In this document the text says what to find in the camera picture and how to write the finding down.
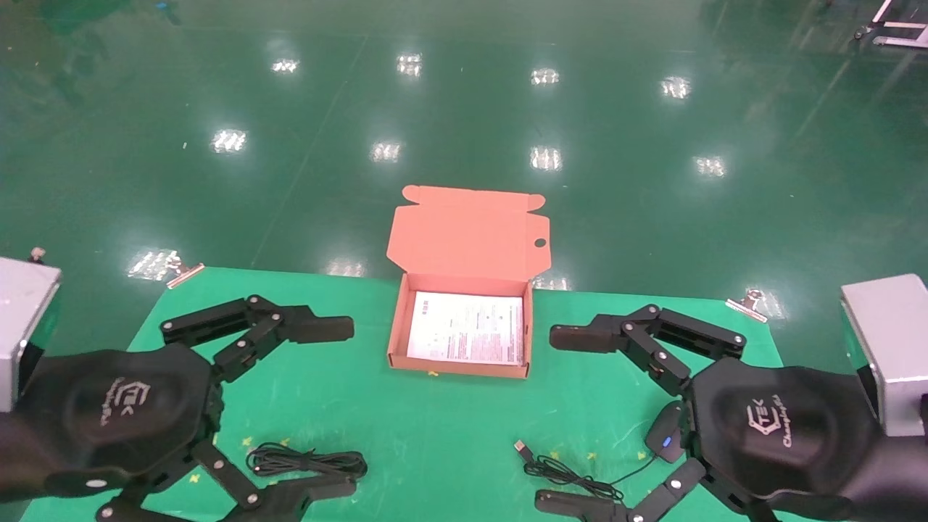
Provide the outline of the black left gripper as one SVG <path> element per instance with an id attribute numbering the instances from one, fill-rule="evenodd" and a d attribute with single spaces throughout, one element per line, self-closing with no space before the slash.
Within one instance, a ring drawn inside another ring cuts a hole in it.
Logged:
<path id="1" fill-rule="evenodd" d="M 3 502 L 82 498 L 120 489 L 99 521 L 179 521 L 143 503 L 162 476 L 200 466 L 235 501 L 225 521 L 301 521 L 311 504 L 348 497 L 348 476 L 289 479 L 259 489 L 211 439 L 222 410 L 218 382 L 232 383 L 285 341 L 354 337 L 349 316 L 249 295 L 160 325 L 149 352 L 100 350 L 44 357 L 11 412 L 2 414 Z M 229 335 L 213 364 L 189 348 Z"/>

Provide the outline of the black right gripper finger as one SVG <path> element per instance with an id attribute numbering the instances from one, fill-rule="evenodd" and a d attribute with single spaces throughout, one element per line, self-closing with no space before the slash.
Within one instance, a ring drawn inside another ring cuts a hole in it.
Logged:
<path id="1" fill-rule="evenodd" d="M 624 316 L 597 314 L 587 325 L 553 325 L 548 341 L 563 351 L 622 353 L 670 396 L 683 394 L 692 371 L 664 344 L 713 361 L 740 359 L 746 346 L 740 333 L 656 304 Z"/>
<path id="2" fill-rule="evenodd" d="M 780 466 L 756 458 L 720 463 L 686 459 L 635 505 L 624 501 L 617 481 L 578 475 L 559 460 L 536 458 L 534 471 L 557 485 L 584 489 L 584 494 L 553 489 L 536 492 L 538 511 L 579 521 L 663 521 L 697 489 L 706 490 L 745 520 L 776 520 L 770 498 L 780 485 Z"/>

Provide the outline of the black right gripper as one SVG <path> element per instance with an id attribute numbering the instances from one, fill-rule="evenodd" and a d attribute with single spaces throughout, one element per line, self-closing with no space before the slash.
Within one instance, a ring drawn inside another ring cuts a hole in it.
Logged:
<path id="1" fill-rule="evenodd" d="M 924 521 L 926 442 L 888 436 L 854 376 L 720 360 L 685 391 L 703 486 L 753 521 Z"/>

